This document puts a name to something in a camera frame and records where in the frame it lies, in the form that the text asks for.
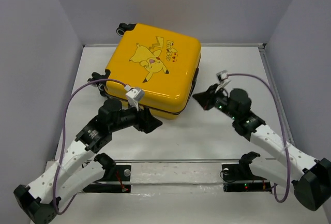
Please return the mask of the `yellow hard-shell suitcase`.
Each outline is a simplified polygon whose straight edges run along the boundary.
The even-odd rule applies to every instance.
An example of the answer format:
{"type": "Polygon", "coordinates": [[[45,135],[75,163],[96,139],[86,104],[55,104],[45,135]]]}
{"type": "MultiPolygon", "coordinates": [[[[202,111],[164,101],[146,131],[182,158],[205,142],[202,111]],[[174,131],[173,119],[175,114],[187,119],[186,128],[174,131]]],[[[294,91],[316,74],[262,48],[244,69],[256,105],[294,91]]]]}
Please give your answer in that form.
{"type": "Polygon", "coordinates": [[[199,73],[197,38],[145,25],[120,23],[121,40],[103,74],[88,79],[102,96],[127,102],[121,82],[144,91],[140,105],[154,116],[173,120],[185,109],[199,73]]]}

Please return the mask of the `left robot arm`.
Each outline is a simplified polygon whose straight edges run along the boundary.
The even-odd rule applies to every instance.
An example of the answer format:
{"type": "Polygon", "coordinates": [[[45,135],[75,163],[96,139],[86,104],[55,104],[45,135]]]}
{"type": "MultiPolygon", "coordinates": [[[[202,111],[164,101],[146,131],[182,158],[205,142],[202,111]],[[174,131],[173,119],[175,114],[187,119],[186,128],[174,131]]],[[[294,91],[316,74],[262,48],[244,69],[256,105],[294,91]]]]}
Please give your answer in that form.
{"type": "Polygon", "coordinates": [[[161,125],[148,108],[123,109],[121,101],[106,100],[58,160],[37,179],[14,190],[18,205],[33,223],[50,223],[86,186],[113,177],[116,162],[100,150],[112,140],[114,132],[134,127],[151,133],[161,125]]]}

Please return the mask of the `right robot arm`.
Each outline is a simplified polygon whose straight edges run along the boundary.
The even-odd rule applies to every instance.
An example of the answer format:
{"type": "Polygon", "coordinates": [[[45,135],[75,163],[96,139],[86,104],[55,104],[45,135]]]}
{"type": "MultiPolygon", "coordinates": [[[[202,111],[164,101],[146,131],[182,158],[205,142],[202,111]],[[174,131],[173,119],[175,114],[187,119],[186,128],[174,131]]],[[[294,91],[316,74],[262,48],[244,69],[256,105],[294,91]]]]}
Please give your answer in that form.
{"type": "Polygon", "coordinates": [[[245,161],[238,165],[239,175],[251,178],[264,177],[277,185],[286,187],[305,208],[316,211],[330,198],[330,161],[320,160],[305,154],[289,142],[283,141],[264,120],[251,110],[247,92],[235,88],[229,94],[217,84],[206,91],[193,94],[204,110],[218,109],[233,120],[234,130],[246,140],[260,147],[284,166],[263,166],[257,161],[245,161]]]}

